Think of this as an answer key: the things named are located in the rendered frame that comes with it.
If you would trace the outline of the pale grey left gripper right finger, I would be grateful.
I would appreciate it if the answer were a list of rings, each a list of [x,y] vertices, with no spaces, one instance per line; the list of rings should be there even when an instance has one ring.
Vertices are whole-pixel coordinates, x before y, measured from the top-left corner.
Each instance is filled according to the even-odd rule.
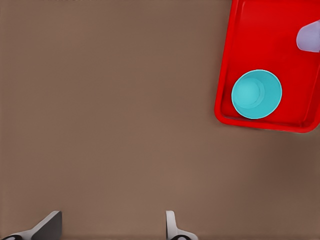
[[[191,232],[181,230],[177,227],[175,213],[172,210],[165,212],[166,240],[198,240],[198,237]]]

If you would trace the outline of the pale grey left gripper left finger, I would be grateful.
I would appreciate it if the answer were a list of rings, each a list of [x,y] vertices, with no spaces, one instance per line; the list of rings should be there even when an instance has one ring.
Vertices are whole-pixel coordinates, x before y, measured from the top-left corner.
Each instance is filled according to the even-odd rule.
[[[8,235],[1,240],[60,240],[62,236],[62,211],[55,210],[33,228]]]

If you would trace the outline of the teal bowl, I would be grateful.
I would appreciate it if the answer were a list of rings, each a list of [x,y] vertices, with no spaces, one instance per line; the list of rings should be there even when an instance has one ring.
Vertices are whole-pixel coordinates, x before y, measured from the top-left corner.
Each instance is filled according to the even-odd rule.
[[[264,69],[244,73],[234,83],[231,102],[235,110],[251,120],[265,118],[279,106],[283,88],[279,78]]]

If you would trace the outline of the red plastic tray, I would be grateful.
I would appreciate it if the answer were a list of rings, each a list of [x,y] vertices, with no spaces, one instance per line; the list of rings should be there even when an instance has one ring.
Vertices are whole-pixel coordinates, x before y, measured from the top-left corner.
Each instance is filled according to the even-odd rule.
[[[308,133],[320,125],[320,53],[302,51],[299,30],[320,20],[320,0],[232,0],[214,113],[223,124]],[[282,98],[269,116],[252,120],[232,104],[232,88],[245,73],[276,75]]]

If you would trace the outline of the pale lavender cup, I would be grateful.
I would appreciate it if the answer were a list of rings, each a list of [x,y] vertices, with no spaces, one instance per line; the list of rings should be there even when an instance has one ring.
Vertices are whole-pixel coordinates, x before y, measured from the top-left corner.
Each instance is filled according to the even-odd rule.
[[[309,23],[298,31],[296,45],[302,51],[320,53],[320,20]]]

